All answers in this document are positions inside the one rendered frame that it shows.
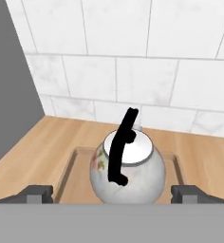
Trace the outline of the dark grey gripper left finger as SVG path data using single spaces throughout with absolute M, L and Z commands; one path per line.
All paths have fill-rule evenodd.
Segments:
M 29 185 L 16 195 L 0 198 L 0 203 L 52 203 L 52 185 Z

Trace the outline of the wooden tray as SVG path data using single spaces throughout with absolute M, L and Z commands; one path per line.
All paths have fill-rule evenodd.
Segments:
M 95 148 L 76 147 L 63 171 L 61 179 L 54 189 L 53 200 L 56 203 L 88 203 L 102 204 L 97 198 L 89 181 L 90 161 Z M 165 188 L 156 201 L 157 204 L 171 203 L 171 186 L 185 183 L 180 170 L 179 158 L 174 153 L 162 152 L 166 167 Z

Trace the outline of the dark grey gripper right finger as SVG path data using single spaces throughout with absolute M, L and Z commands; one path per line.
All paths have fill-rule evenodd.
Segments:
M 208 195 L 195 185 L 173 185 L 171 194 L 172 203 L 224 203 L 224 198 Z

